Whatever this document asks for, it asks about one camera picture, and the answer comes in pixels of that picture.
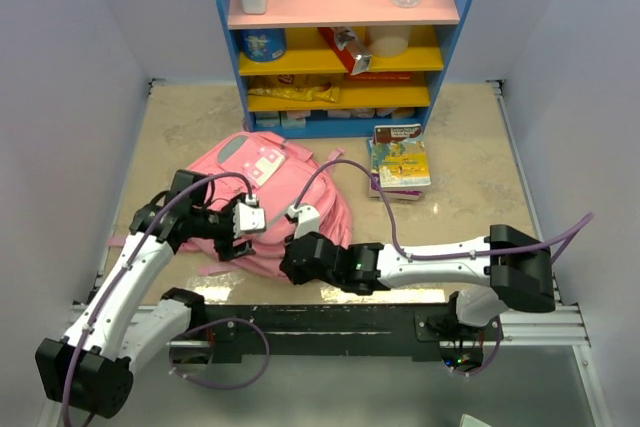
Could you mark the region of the pink student backpack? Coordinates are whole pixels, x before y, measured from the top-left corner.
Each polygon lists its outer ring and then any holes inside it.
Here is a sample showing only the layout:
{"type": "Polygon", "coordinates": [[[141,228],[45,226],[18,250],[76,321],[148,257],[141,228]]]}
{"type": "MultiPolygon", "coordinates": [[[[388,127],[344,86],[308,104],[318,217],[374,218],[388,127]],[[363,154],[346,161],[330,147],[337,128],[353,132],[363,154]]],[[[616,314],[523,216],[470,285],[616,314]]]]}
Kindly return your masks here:
{"type": "Polygon", "coordinates": [[[200,270],[203,276],[243,269],[286,281],[279,265],[285,253],[285,238],[296,228],[286,218],[287,209],[296,200],[317,210],[322,235],[335,244],[348,246],[352,240],[351,211],[329,169],[312,176],[319,167],[311,150],[273,132],[240,132],[227,137],[188,169],[204,175],[237,172],[246,177],[265,210],[267,229],[250,237],[253,255],[230,262],[219,261],[213,243],[198,238],[183,244],[179,253],[205,254],[209,262],[200,270]]]}

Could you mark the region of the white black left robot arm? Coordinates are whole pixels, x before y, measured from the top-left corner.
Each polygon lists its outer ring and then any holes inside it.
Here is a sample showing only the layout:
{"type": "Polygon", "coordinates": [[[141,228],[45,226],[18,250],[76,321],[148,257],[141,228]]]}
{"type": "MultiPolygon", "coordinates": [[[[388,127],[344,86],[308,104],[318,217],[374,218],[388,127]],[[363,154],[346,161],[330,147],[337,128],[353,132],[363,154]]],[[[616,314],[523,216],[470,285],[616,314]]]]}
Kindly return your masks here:
{"type": "Polygon", "coordinates": [[[90,418],[114,417],[126,402],[134,376],[167,342],[200,337],[207,327],[204,298],[172,288],[142,322],[131,323],[159,273],[193,238],[212,242],[223,261],[252,252],[246,235],[266,226],[250,181],[220,210],[209,193],[225,173],[179,170],[169,189],[134,215],[120,256],[83,313],[58,340],[46,338],[35,360],[47,397],[61,405],[65,425],[77,408],[90,418]]]}

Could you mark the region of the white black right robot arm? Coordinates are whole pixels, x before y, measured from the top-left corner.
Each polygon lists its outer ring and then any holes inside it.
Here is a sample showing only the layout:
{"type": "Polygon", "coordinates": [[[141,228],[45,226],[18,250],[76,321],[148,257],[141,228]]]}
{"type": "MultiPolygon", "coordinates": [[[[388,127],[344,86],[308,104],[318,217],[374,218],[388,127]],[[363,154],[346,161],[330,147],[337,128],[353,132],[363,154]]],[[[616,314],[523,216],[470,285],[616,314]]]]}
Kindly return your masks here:
{"type": "Polygon", "coordinates": [[[450,339],[469,339],[508,310],[542,314],[555,309],[549,247],[505,224],[464,242],[401,248],[342,247],[308,232],[286,245],[280,269],[294,285],[321,281],[359,296],[414,284],[462,284],[446,313],[429,322],[450,339]]]}

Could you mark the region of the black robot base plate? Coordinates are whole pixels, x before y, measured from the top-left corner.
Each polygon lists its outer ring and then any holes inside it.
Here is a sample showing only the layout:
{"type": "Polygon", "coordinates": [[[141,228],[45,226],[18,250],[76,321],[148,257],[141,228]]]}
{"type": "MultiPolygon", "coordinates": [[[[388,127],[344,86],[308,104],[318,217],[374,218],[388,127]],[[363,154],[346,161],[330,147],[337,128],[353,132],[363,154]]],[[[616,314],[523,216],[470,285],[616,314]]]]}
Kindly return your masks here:
{"type": "Polygon", "coordinates": [[[193,349],[198,361],[215,363],[263,354],[261,337],[243,319],[264,332],[273,356],[409,357],[467,366],[503,338],[497,320],[477,332],[442,330],[437,323],[447,316],[445,304],[208,305],[200,322],[222,323],[168,346],[180,358],[193,349]]]}

